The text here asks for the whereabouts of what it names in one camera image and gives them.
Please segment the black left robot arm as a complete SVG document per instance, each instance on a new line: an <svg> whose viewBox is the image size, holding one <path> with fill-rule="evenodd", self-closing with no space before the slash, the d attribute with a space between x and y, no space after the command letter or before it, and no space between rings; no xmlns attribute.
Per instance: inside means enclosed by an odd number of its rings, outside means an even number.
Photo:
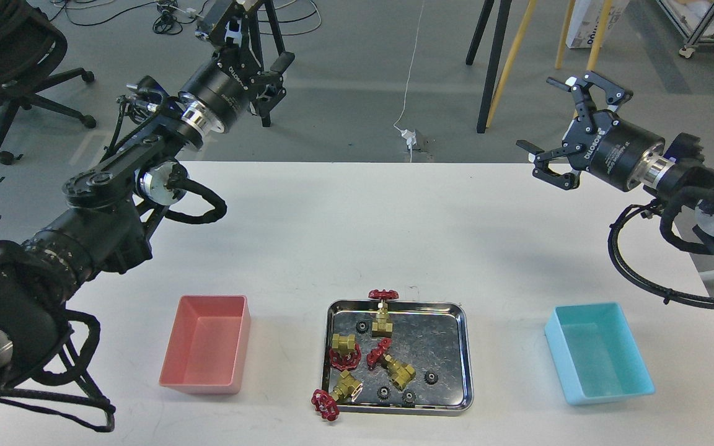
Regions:
<svg viewBox="0 0 714 446"><path fill-rule="evenodd" d="M213 54L176 94L146 76L119 98L136 127L113 134L101 161L63 185L68 210L23 243L0 240L0 404L56 410L27 399L101 409L97 432L114 428L115 406L88 373L101 325L67 301L100 272L123 274L149 260L162 220L204 225L226 215L223 198L189 178L176 155L200 149L252 111L265 127L286 96L286 51L272 1L216 1L196 37Z"/></svg>

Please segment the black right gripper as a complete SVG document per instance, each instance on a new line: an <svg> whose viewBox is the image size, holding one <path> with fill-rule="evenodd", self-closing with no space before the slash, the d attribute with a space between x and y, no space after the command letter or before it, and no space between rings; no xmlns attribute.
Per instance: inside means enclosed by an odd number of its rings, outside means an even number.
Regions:
<svg viewBox="0 0 714 446"><path fill-rule="evenodd" d="M563 190L579 187L581 170L619 190L632 190L640 185L646 162L663 155L665 139L613 113L632 99L633 91L595 71L570 77L566 82L548 77L547 84L571 94L577 116L565 133L566 143L561 149L544 151L527 139L516 141L516 146L530 155L528 160L534 165L532 175ZM593 101L593 87L604 91L607 108L603 111ZM590 134L587 128L596 130ZM567 160L569 172L558 174L550 169L550 163L559 158Z"/></svg>

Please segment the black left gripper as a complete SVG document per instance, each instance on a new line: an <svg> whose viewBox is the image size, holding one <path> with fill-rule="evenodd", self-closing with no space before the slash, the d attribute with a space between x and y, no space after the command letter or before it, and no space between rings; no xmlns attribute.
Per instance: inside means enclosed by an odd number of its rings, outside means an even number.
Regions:
<svg viewBox="0 0 714 446"><path fill-rule="evenodd" d="M252 1L216 1L196 20L195 37L213 47L243 47L250 39L250 14ZM263 69L212 59L179 91L181 122L199 134L228 133L242 114L251 112L270 127L270 112L286 96L284 74L294 60L294 53L280 53Z"/></svg>

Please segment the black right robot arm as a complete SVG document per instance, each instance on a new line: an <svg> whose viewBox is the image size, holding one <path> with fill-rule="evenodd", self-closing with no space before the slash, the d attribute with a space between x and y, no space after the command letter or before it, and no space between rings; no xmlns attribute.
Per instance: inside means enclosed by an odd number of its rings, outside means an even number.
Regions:
<svg viewBox="0 0 714 446"><path fill-rule="evenodd" d="M658 231L669 245L714 256L714 169L705 165L700 139L680 133L666 144L662 136L624 121L617 109L632 98L632 91L595 71L565 82L547 82L570 94L576 116L558 149L544 151L524 139L516 142L528 152L533 176L562 190L578 188L583 172L623 192L642 186L652 201L627 206L611 225L607 251L613 266L627 281L665 303L714 310L714 297L675 291L644 278L619 248L620 232L629 220L658 216Z"/></svg>

